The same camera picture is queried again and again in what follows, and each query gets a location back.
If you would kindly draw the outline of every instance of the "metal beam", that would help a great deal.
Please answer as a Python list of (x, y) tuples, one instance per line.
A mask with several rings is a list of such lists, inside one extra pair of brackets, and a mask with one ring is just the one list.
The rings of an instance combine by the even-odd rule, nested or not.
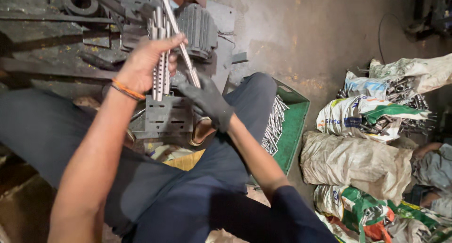
[(35, 63), (22, 61), (13, 58), (0, 57), (0, 69), (5, 72), (22, 72), (32, 74), (44, 74), (54, 76), (81, 77), (92, 79), (106, 79), (116, 77), (117, 72), (97, 70), (97, 69), (80, 69), (69, 68), (63, 65), (48, 65), (43, 63)]
[(88, 18), (72, 15), (27, 15), (9, 12), (0, 12), (0, 20), (21, 20), (21, 21), (67, 21), (67, 22), (93, 22), (115, 24), (109, 18)]

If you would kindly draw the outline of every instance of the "dirty floor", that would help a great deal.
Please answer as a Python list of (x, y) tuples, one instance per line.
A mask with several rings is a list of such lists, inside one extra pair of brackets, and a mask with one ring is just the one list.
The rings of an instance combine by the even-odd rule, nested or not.
[[(358, 74), (372, 58), (381, 60), (378, 26), (386, 13), (402, 25), (412, 20), (414, 0), (215, 0), (237, 10), (234, 53), (250, 62), (233, 65), (230, 82), (265, 72), (311, 101), (305, 130), (315, 128), (318, 112), (335, 99), (347, 69)], [(433, 36), (413, 42), (393, 16), (381, 26), (386, 63), (400, 58), (429, 58), (452, 52), (452, 44)], [(312, 204), (313, 186), (302, 181), (298, 158), (289, 181)]]

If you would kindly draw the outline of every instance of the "metal bracket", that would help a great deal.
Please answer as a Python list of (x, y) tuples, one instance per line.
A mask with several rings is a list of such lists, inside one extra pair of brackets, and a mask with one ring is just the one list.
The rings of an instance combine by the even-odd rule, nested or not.
[(162, 101), (146, 96), (145, 131), (180, 133), (193, 130), (193, 110), (185, 97), (164, 96)]

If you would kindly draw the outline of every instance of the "cable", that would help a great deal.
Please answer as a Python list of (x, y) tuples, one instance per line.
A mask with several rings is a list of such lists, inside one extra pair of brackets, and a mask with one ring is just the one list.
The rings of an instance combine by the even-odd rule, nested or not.
[(385, 59), (383, 58), (383, 52), (381, 51), (380, 30), (381, 30), (381, 23), (383, 23), (383, 20), (385, 19), (385, 17), (387, 15), (394, 16), (397, 19), (397, 21), (399, 22), (400, 28), (402, 28), (402, 30), (405, 30), (403, 28), (402, 22), (399, 20), (399, 18), (395, 14), (387, 13), (387, 14), (383, 15), (383, 18), (381, 18), (380, 25), (378, 26), (378, 48), (380, 49), (381, 61), (383, 62), (383, 65), (386, 65), (386, 63), (385, 63)]
[(232, 48), (233, 50), (235, 49), (235, 43), (232, 40), (229, 40), (228, 38), (225, 37), (225, 35), (232, 35), (232, 36), (236, 36), (236, 34), (234, 34), (234, 32), (221, 32), (218, 31), (218, 37), (221, 37), (223, 39), (225, 39), (226, 41), (233, 43), (234, 44), (234, 48)]

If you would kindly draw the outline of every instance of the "pile of metal pins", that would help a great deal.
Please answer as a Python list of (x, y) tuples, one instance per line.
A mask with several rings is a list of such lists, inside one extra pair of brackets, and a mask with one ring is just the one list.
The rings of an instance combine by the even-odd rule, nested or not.
[(276, 95), (261, 144), (271, 156), (274, 156), (276, 152), (278, 152), (277, 144), (279, 137), (283, 133), (282, 124), (285, 121), (284, 111), (287, 109), (289, 109), (289, 107), (282, 101), (279, 95)]
[[(425, 96), (422, 95), (415, 95), (406, 105), (419, 110), (428, 109)], [(428, 115), (428, 119), (426, 120), (404, 119), (400, 125), (400, 132), (406, 133), (408, 136), (410, 134), (428, 135), (428, 133), (434, 130), (435, 127), (433, 125), (428, 125), (427, 121), (435, 123), (436, 118), (437, 115), (435, 113), (430, 113)]]
[[(162, 8), (157, 7), (152, 18), (147, 22), (147, 33), (150, 40), (161, 40), (171, 37), (171, 25)], [(162, 53), (159, 62), (154, 68), (152, 99), (162, 101), (163, 95), (170, 92), (171, 78), (169, 66), (170, 51)]]
[(413, 89), (413, 76), (407, 76), (400, 81), (392, 81), (386, 90), (386, 100), (392, 103), (398, 103), (405, 100)]
[[(414, 87), (414, 80), (415, 77), (407, 76), (399, 81), (392, 81), (389, 84), (390, 87), (386, 91), (386, 100), (393, 103), (398, 103), (400, 101), (406, 100), (408, 94), (410, 93), (410, 90), (412, 90)], [(339, 90), (337, 98), (347, 98), (347, 93), (344, 90)], [(425, 96), (419, 94), (411, 98), (411, 101), (404, 105), (419, 110), (428, 109), (428, 104), (425, 101)], [(404, 119), (400, 125), (399, 133), (406, 133), (408, 136), (410, 134), (428, 135), (428, 132), (432, 131), (434, 129), (434, 126), (428, 125), (427, 122), (436, 122), (436, 118), (436, 114), (430, 113), (428, 115), (428, 119), (426, 120)], [(388, 123), (392, 123), (392, 121), (389, 121), (389, 119), (387, 116), (385, 116), (384, 119), (379, 119), (375, 125), (371, 125), (363, 120), (363, 123), (360, 125), (361, 131), (370, 134), (389, 135), (386, 131), (383, 130)]]
[(387, 115), (383, 115), (383, 117), (378, 119), (376, 123), (372, 125), (363, 118), (359, 126), (361, 132), (363, 133), (389, 135), (389, 133), (386, 130), (384, 130), (384, 128), (386, 128), (386, 126), (388, 126), (394, 120), (395, 120), (394, 117), (388, 117)]

